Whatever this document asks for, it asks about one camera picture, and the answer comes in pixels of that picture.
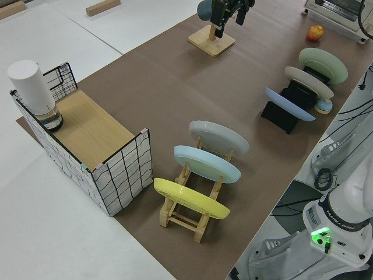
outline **wooden board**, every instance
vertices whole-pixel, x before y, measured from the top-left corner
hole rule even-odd
[[[199,47],[201,50],[206,51],[209,55],[216,57],[229,47],[233,46],[235,39],[224,33],[222,38],[211,40],[209,38],[210,28],[210,25],[205,26],[201,30],[190,35],[188,41]]]
[[[134,138],[82,90],[59,100],[57,107],[64,124],[54,135],[90,170]]]
[[[22,1],[15,2],[0,9],[0,20],[26,10],[26,5]]]
[[[105,0],[86,8],[87,15],[94,16],[121,4],[121,0]]]

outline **red apple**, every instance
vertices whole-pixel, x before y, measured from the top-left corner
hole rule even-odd
[[[307,40],[311,42],[318,41],[324,35],[324,28],[319,24],[312,25],[307,32]]]

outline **wire mesh basket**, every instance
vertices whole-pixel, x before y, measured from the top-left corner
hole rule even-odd
[[[78,88],[68,63],[46,72],[44,77],[55,101]],[[16,90],[11,91],[10,95],[49,157],[107,215],[114,216],[152,183],[150,131],[147,128],[90,170],[39,122],[23,104]]]

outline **plate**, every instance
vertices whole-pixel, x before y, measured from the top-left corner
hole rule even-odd
[[[175,146],[174,158],[181,166],[188,163],[188,170],[209,180],[218,181],[223,176],[223,183],[231,184],[241,178],[233,164],[205,150]]]
[[[215,219],[224,219],[231,212],[223,204],[191,188],[162,179],[154,179],[154,188],[161,195],[201,214]]]
[[[329,83],[342,83],[349,76],[346,66],[331,53],[319,48],[305,48],[299,53],[299,62],[330,78]]]
[[[288,111],[293,116],[299,118],[303,121],[314,121],[316,118],[313,115],[308,114],[306,111],[304,111],[302,108],[299,108],[294,103],[290,102],[286,98],[283,98],[278,93],[274,92],[272,89],[269,89],[266,87],[265,93],[269,100],[274,102],[274,104],[280,106],[285,111]]]
[[[234,156],[242,156],[249,151],[249,143],[240,134],[209,121],[193,121],[189,124],[189,133],[198,141],[202,138],[201,145],[214,153],[229,155],[234,150]]]
[[[289,80],[294,80],[311,89],[320,99],[330,99],[334,96],[334,93],[326,84],[298,68],[285,67],[285,75]]]

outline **green light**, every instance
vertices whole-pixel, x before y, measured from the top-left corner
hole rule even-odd
[[[314,232],[311,232],[312,240],[315,243],[318,243],[317,240],[320,239],[320,237],[326,235],[328,232],[330,232],[330,228],[328,227],[323,227],[321,229],[315,230]]]

